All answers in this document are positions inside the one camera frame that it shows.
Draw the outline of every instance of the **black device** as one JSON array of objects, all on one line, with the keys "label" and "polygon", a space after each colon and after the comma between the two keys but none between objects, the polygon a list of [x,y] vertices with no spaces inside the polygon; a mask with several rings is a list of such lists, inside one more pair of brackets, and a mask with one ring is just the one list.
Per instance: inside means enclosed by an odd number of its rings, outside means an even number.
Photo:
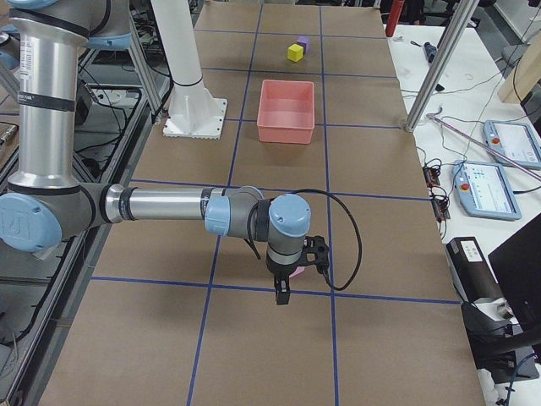
[{"label": "black device", "polygon": [[436,58],[436,53],[438,53],[438,48],[432,45],[430,42],[425,42],[424,46],[424,56],[429,63],[432,63]]},{"label": "black device", "polygon": [[489,254],[500,288],[541,357],[541,214]]},{"label": "black device", "polygon": [[456,276],[460,279],[456,288],[464,299],[475,303],[483,299],[492,302],[503,297],[475,237],[452,239],[446,248]]},{"label": "black device", "polygon": [[[464,323],[478,368],[492,373],[496,383],[508,382],[521,359],[533,351],[541,357],[541,214],[489,254],[500,289],[520,326],[494,322],[465,304]],[[529,359],[516,380],[538,378]]]},{"label": "black device", "polygon": [[85,86],[85,82],[79,80],[77,82],[77,104],[75,108],[75,125],[84,124],[90,107],[92,106],[92,96]]}]

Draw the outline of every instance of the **white table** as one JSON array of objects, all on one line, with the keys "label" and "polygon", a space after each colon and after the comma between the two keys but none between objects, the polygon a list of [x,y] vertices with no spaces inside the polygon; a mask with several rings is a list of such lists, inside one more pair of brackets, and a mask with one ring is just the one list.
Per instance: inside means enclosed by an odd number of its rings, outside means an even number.
[{"label": "white table", "polygon": [[[396,27],[394,37],[388,40],[401,89],[404,90],[402,94],[405,96],[404,102],[407,110],[411,108],[415,100],[411,96],[415,93],[405,91],[418,91],[429,70],[423,48],[412,45],[410,41],[421,45],[429,41],[436,45],[442,33],[443,28],[440,27],[399,25]],[[445,94],[450,91],[471,88],[491,77],[493,77],[491,80],[470,91]],[[474,29],[467,29],[440,79],[440,84],[445,87],[445,90],[431,98],[425,113],[436,112],[439,106],[442,106],[443,113],[440,116],[452,116],[462,120],[510,120],[523,117],[525,114],[520,106],[504,104],[498,98],[497,90],[502,83],[501,74],[499,74],[498,68],[477,33]],[[493,94],[492,98],[487,105],[491,94]],[[472,134],[476,140],[483,140],[482,124],[461,123],[450,118],[445,120],[463,132]],[[529,123],[527,118],[518,122]],[[414,135],[417,145],[426,151],[427,161],[432,158],[440,158],[443,163],[453,163],[455,160],[463,159],[461,155],[442,147],[439,125],[426,118],[421,120]],[[475,145],[470,145],[467,148],[466,140],[447,129],[443,129],[443,139],[446,147],[459,152],[467,151],[467,159],[470,161],[494,161],[488,152]],[[424,154],[421,151],[419,157],[422,162]],[[474,236],[484,254],[488,255],[541,212],[541,190],[538,190],[516,197],[522,212],[521,220],[506,222],[470,217],[466,215],[458,202],[456,192],[452,191],[451,171],[452,166],[445,165],[442,167],[440,175],[441,185],[451,195],[449,208],[451,220],[446,224],[444,244],[455,237]],[[506,167],[505,172],[514,190],[525,190],[538,186],[534,179],[515,168]],[[504,386],[498,385],[501,396],[506,394]],[[541,404],[541,380],[518,382],[514,388],[516,392],[511,395],[511,405],[539,406]]]}]

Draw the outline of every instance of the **wire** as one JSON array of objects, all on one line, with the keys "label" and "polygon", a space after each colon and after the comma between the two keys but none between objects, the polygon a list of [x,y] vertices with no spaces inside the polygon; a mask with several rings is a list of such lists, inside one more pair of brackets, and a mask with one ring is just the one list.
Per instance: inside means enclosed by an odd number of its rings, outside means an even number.
[{"label": "wire", "polygon": [[[468,87],[468,88],[465,88],[465,89],[458,89],[456,91],[435,91],[433,93],[433,96],[435,95],[450,95],[450,94],[453,94],[453,93],[459,93],[461,91],[471,91],[473,89],[475,89],[477,86],[481,86],[481,85],[484,85],[485,83],[488,83],[490,82],[493,78],[495,78],[498,74],[501,74],[506,68],[503,68],[501,70],[498,71],[498,73],[496,74],[493,74],[492,76],[490,76],[488,79],[486,80],[483,80],[482,82],[479,82],[477,83],[476,85],[473,85],[471,87]],[[419,93],[419,91],[407,91],[407,90],[404,90],[404,89],[400,89],[400,91],[403,91],[405,93]]]},{"label": "wire", "polygon": [[511,380],[509,381],[509,386],[505,388],[507,391],[507,398],[505,399],[505,403],[504,403],[505,406],[509,406],[509,402],[511,401],[511,392],[514,392],[513,384],[515,383],[515,379],[516,379],[516,376],[518,375],[518,371],[521,369],[522,365],[524,365],[526,361],[528,361],[530,358],[534,356],[535,356],[535,353],[531,353],[530,355],[527,355],[526,357],[521,359],[521,361],[516,365],[515,370],[513,371],[513,375],[511,376]]},{"label": "wire", "polygon": [[252,236],[252,216],[254,215],[255,211],[258,209],[260,203],[257,202],[255,205],[252,206],[252,209],[250,210],[250,213],[248,214],[248,222],[246,224],[246,230],[248,231],[248,239],[245,239],[246,244],[252,249],[252,251],[255,253],[255,256],[258,260],[261,260],[261,255],[259,251],[257,250],[257,247],[254,243],[254,237]]},{"label": "wire", "polygon": [[418,146],[417,149],[420,150],[423,153],[423,155],[424,155],[423,165],[426,165],[426,151],[423,148],[421,148],[420,146]]},{"label": "wire", "polygon": [[462,156],[462,158],[464,158],[464,161],[467,161],[466,152],[467,152],[467,150],[469,149],[470,141],[467,142],[467,148],[466,148],[466,150],[465,150],[463,153],[461,153],[461,152],[459,152],[459,151],[453,150],[452,148],[449,148],[448,146],[445,146],[445,137],[444,137],[444,135],[443,135],[443,124],[442,124],[442,123],[440,123],[440,136],[441,136],[441,147],[442,147],[444,150],[448,150],[448,151],[453,152],[453,153],[455,153],[455,154],[457,154],[457,155],[460,155],[460,156]]},{"label": "wire", "polygon": [[94,101],[94,103],[97,104],[98,106],[108,107],[108,108],[111,108],[112,110],[118,110],[118,111],[122,112],[122,114],[124,116],[124,128],[126,128],[126,126],[128,125],[128,116],[126,115],[126,112],[124,111],[123,108],[110,106],[110,105],[102,103],[101,101]]},{"label": "wire", "polygon": [[461,118],[456,118],[456,117],[452,117],[452,116],[443,116],[443,117],[441,117],[442,120],[444,118],[450,118],[452,120],[460,121],[461,123],[480,123],[480,124],[485,123],[484,121],[478,121],[478,120],[462,120]]},{"label": "wire", "polygon": [[84,152],[84,151],[88,151],[88,150],[91,150],[93,148],[98,148],[100,146],[106,146],[106,145],[110,145],[110,144],[113,144],[115,142],[117,142],[118,140],[120,140],[122,138],[122,135],[119,135],[118,137],[115,137],[113,138],[112,140],[109,140],[109,141],[106,141],[106,142],[102,142],[101,144],[94,144],[94,145],[89,145],[89,146],[86,146],[85,148],[81,148],[80,150],[77,150],[75,151],[76,153],[80,154],[81,152]]},{"label": "wire", "polygon": [[514,195],[525,195],[526,193],[535,192],[536,190],[541,189],[541,186],[538,186],[537,188],[529,189],[529,190],[517,190],[513,191]]},{"label": "wire", "polygon": [[[98,81],[96,80],[96,78],[95,78],[88,70],[86,70],[86,68],[85,68],[84,66],[79,65],[79,67],[81,68],[81,70],[84,70],[84,71],[86,72],[86,74],[88,74],[88,75],[90,76],[90,78],[91,78],[92,80],[94,80],[94,82],[95,82],[99,87],[102,87],[102,86],[100,85],[100,82],[98,82]],[[109,95],[108,95],[106,92],[104,92],[104,94],[105,94],[105,97],[107,98],[107,101],[109,102],[109,106],[106,106],[106,107],[110,107],[110,108],[111,108],[112,115],[115,116],[115,120],[117,121],[117,124],[118,124],[118,132],[121,133],[121,132],[122,132],[122,126],[120,125],[120,121],[118,120],[117,114],[115,113],[115,108],[114,108],[113,105],[112,105],[112,102],[111,102],[111,99],[109,98]]]},{"label": "wire", "polygon": [[349,211],[347,206],[340,199],[338,199],[335,195],[333,195],[332,193],[326,192],[324,190],[319,190],[319,189],[300,189],[300,190],[295,190],[294,192],[292,192],[292,194],[294,194],[294,195],[300,195],[302,193],[325,195],[325,196],[333,199],[346,212],[347,216],[349,217],[349,220],[351,221],[351,223],[353,225],[353,230],[355,231],[355,238],[357,239],[358,255],[357,255],[357,263],[355,264],[355,268],[353,269],[353,272],[352,272],[351,276],[349,277],[349,279],[347,279],[347,282],[344,283],[344,285],[342,285],[340,287],[337,287],[331,282],[331,279],[329,277],[328,272],[325,272],[323,274],[323,278],[325,279],[325,282],[327,283],[329,288],[331,288],[332,290],[339,291],[339,292],[342,291],[342,290],[346,290],[347,287],[349,287],[349,285],[351,285],[351,283],[353,282],[353,280],[357,276],[358,270],[361,267],[361,262],[363,260],[363,240],[361,240],[361,233],[358,231],[357,222],[355,221],[355,218],[353,217],[353,214]]}]

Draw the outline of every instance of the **blue tape line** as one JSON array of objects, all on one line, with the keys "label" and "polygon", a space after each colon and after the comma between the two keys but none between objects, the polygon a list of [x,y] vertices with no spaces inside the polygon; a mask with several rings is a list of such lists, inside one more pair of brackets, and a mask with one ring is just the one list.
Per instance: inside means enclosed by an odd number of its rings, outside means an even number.
[{"label": "blue tape line", "polygon": [[[254,74],[304,74],[311,76],[320,76],[321,72],[286,72],[282,70],[264,70],[264,69],[230,69],[230,68],[201,68],[202,70],[217,70],[224,72],[252,72]],[[325,74],[325,76],[337,76],[345,78],[373,78],[373,79],[398,79],[396,76],[386,76],[378,74]]]},{"label": "blue tape line", "polygon": [[298,34],[294,32],[267,32],[267,31],[242,31],[242,30],[202,30],[196,29],[195,32],[215,32],[215,33],[233,33],[233,34],[260,34],[266,36],[318,36],[318,37],[330,37],[330,38],[358,38],[362,40],[386,40],[384,36],[332,36],[321,34]]},{"label": "blue tape line", "polygon": [[[241,186],[225,185],[225,184],[191,184],[188,182],[173,182],[173,181],[168,181],[168,180],[153,180],[153,179],[132,179],[131,182],[139,183],[139,184],[170,184],[173,186],[189,186],[189,187],[199,187],[199,188],[239,189],[241,187]],[[265,187],[259,187],[259,186],[257,187],[257,189],[267,191],[267,192],[282,192],[282,193],[292,193],[295,191],[294,189],[274,189],[274,188],[265,188]],[[348,192],[331,192],[331,193],[337,196],[360,197],[360,198],[367,198],[367,199],[430,201],[430,198],[428,197],[370,195],[370,194],[348,193]]]},{"label": "blue tape line", "polygon": [[257,27],[254,37],[254,45],[252,46],[252,55],[250,56],[250,65],[249,65],[249,71],[248,71],[248,77],[246,78],[246,87],[244,88],[244,97],[243,97],[243,105],[240,110],[240,123],[238,124],[237,128],[237,138],[235,139],[235,146],[233,148],[233,158],[231,160],[231,166],[229,168],[229,178],[227,179],[227,185],[231,184],[232,178],[233,178],[233,172],[235,170],[235,161],[237,160],[237,151],[238,151],[238,142],[240,141],[240,132],[243,127],[243,115],[244,115],[244,108],[246,107],[246,98],[248,95],[248,88],[250,84],[250,76],[252,73],[252,67],[254,66],[254,55],[255,55],[255,48],[257,46],[257,36],[258,31],[260,30],[260,24],[261,24],[261,15],[263,13],[263,5],[260,6],[260,16],[257,19]]},{"label": "blue tape line", "polygon": [[149,285],[172,285],[172,286],[184,286],[187,288],[208,288],[207,283],[195,283],[195,282],[180,282],[180,281],[164,281],[159,279],[138,279],[133,277],[100,277],[95,276],[91,278],[93,281],[107,281],[107,282],[124,282],[124,283],[143,283]]},{"label": "blue tape line", "polygon": [[388,195],[358,195],[355,193],[336,192],[333,195],[349,196],[349,197],[369,197],[371,199],[389,199],[389,200],[414,200],[414,201],[431,201],[429,197],[408,197],[408,196],[388,196]]},{"label": "blue tape line", "polygon": [[401,129],[398,125],[373,125],[373,124],[326,124],[327,127],[354,127],[360,129]]},{"label": "blue tape line", "polygon": [[442,305],[442,304],[443,305],[460,305],[461,304],[461,302],[458,300],[404,298],[400,296],[379,296],[379,295],[372,295],[372,294],[337,293],[336,297],[349,298],[349,299],[383,300],[387,302],[427,303],[427,304],[432,304],[432,305]]},{"label": "blue tape line", "polygon": [[[184,286],[188,288],[208,288],[225,289],[225,290],[246,290],[250,292],[271,292],[274,293],[273,288],[261,288],[256,286],[239,286],[239,285],[224,285],[224,284],[209,284],[209,283],[196,283],[196,282],[182,282],[182,281],[166,281],[159,279],[139,279],[134,277],[104,277],[95,276],[92,277],[93,281],[106,281],[106,282],[121,282],[121,283],[141,283],[150,285],[169,285],[169,286]],[[307,296],[331,296],[330,292],[318,292],[313,290],[292,290],[295,294],[304,294]],[[427,303],[433,305],[459,305],[458,300],[448,299],[422,299],[422,298],[407,298],[401,296],[384,296],[377,294],[344,294],[335,293],[338,298],[346,299],[364,299],[364,300],[383,300],[391,302],[410,302],[410,303]]]},{"label": "blue tape line", "polygon": [[[329,165],[329,145],[327,138],[327,109],[325,99],[325,58],[323,47],[323,15],[320,11],[320,45],[321,45],[321,92],[323,96],[323,135],[325,144],[325,186],[326,191],[331,191],[331,176]],[[331,222],[331,198],[327,196],[327,233],[329,235],[329,275],[333,283],[333,260],[332,260],[332,222]],[[331,335],[332,335],[332,365],[333,365],[333,380],[335,393],[335,406],[340,405],[340,384],[338,379],[338,342],[336,338],[336,301],[335,292],[331,290]]]},{"label": "blue tape line", "polygon": [[326,76],[341,76],[346,78],[376,78],[376,79],[398,79],[396,76],[379,74],[325,74]]}]

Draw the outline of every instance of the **pink bin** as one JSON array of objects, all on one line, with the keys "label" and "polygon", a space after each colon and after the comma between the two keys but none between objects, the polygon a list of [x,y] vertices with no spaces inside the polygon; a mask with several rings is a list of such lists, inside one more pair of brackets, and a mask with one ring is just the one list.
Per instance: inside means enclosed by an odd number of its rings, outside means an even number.
[{"label": "pink bin", "polygon": [[263,80],[257,128],[262,142],[309,144],[314,132],[314,82]]}]

